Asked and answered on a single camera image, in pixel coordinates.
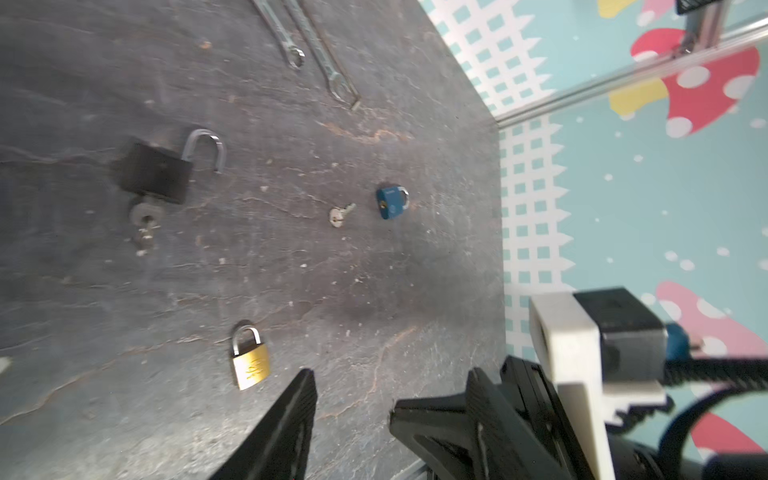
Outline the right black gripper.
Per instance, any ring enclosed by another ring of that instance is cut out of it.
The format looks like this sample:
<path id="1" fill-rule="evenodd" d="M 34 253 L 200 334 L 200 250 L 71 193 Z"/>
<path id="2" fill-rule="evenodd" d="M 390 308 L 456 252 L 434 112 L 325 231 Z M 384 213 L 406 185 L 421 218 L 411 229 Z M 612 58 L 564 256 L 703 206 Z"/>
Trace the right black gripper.
<path id="1" fill-rule="evenodd" d="M 541 479 L 543 448 L 572 479 L 592 479 L 555 387 L 541 366 L 508 356 L 493 383 L 472 369 L 459 394 L 403 399 L 390 412 L 392 435 L 440 479 Z M 609 435 L 618 479 L 658 479 L 655 453 Z"/>

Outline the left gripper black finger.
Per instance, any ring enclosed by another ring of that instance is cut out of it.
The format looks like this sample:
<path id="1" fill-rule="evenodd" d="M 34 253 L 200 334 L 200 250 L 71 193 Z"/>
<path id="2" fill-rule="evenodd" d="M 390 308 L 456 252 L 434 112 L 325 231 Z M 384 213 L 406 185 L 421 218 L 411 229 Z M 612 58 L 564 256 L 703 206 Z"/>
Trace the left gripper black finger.
<path id="1" fill-rule="evenodd" d="M 318 393 L 302 369 L 214 479 L 295 480 L 306 475 Z"/>

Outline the brass padlock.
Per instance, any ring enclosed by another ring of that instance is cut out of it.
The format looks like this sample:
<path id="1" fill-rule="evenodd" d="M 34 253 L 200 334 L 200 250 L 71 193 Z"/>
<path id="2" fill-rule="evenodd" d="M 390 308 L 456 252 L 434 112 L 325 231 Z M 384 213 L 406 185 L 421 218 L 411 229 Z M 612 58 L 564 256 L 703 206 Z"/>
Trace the brass padlock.
<path id="1" fill-rule="evenodd" d="M 268 347 L 254 324 L 245 320 L 239 322 L 230 343 L 234 377 L 240 391 L 257 385 L 270 375 Z"/>

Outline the small key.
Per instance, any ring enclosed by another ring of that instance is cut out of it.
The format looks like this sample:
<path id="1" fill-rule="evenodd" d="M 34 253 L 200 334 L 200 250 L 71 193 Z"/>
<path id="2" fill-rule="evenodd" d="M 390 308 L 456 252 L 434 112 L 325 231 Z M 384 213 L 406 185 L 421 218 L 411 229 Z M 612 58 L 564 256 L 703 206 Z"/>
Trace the small key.
<path id="1" fill-rule="evenodd" d="M 341 228 L 346 218 L 356 208 L 355 203 L 350 203 L 345 207 L 332 207 L 329 211 L 329 223 L 334 228 Z"/>

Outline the blue padlock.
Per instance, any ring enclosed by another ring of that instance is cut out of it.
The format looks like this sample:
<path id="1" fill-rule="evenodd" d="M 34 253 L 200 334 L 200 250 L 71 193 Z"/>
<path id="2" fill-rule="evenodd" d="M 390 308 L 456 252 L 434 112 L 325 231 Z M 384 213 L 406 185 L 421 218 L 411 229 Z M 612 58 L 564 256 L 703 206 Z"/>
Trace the blue padlock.
<path id="1" fill-rule="evenodd" d="M 410 206 L 409 192 L 402 186 L 388 186 L 376 190 L 379 213 L 384 220 L 402 215 Z"/>

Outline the dark purple padlock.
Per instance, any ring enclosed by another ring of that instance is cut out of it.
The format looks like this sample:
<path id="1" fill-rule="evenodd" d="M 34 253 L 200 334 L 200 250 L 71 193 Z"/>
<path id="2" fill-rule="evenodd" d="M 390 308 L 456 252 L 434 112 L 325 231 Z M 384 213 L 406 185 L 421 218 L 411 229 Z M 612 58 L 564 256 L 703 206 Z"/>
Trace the dark purple padlock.
<path id="1" fill-rule="evenodd" d="M 216 147 L 213 171 L 220 173 L 227 160 L 226 145 L 209 129 L 195 129 L 187 137 L 181 155 L 136 142 L 118 163 L 118 185 L 129 193 L 151 196 L 172 204 L 186 201 L 198 141 L 207 137 Z"/>

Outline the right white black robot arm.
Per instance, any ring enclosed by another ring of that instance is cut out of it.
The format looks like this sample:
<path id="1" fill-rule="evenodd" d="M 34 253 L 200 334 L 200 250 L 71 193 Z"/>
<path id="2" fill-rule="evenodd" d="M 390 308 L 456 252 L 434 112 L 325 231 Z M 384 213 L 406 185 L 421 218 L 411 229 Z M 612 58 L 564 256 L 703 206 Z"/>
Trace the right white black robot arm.
<path id="1" fill-rule="evenodd" d="M 624 427 L 609 428 L 609 472 L 618 479 L 766 478 L 766 450 L 712 412 L 729 399 L 765 392 L 766 361 L 670 361 L 663 382 L 728 374 L 736 381 L 678 415 L 656 448 L 624 438 Z M 399 400 L 389 430 L 439 479 L 594 478 L 587 450 L 541 366 L 509 356 L 500 378 L 495 384 L 474 368 L 461 394 Z"/>

